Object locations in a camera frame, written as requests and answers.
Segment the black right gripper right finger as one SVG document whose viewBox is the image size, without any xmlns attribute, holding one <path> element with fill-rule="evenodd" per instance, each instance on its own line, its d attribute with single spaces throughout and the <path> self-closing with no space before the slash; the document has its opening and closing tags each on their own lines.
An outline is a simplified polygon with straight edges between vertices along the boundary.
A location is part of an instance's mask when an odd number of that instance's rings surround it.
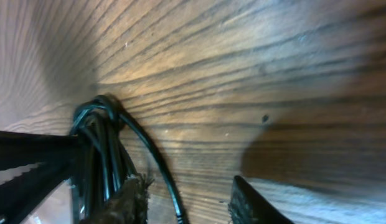
<svg viewBox="0 0 386 224">
<path fill-rule="evenodd" d="M 228 210 L 234 224 L 293 224 L 239 175 L 233 178 Z"/>
</svg>

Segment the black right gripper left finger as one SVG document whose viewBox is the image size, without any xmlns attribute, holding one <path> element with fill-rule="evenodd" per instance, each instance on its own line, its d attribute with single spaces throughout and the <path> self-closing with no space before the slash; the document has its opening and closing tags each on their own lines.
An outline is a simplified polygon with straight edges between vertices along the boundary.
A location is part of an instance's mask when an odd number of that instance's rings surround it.
<svg viewBox="0 0 386 224">
<path fill-rule="evenodd" d="M 107 201 L 105 206 L 79 221 L 80 224 L 147 224 L 148 188 L 152 180 L 136 174 L 127 178 L 122 188 Z"/>
</svg>

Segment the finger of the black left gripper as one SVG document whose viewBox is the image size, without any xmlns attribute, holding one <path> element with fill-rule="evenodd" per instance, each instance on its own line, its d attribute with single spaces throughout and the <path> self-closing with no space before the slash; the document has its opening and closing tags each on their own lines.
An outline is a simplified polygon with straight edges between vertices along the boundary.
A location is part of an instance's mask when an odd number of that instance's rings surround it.
<svg viewBox="0 0 386 224">
<path fill-rule="evenodd" d="M 63 181 L 75 176 L 83 145 L 75 136 L 0 131 L 0 223 L 21 223 Z"/>
</svg>

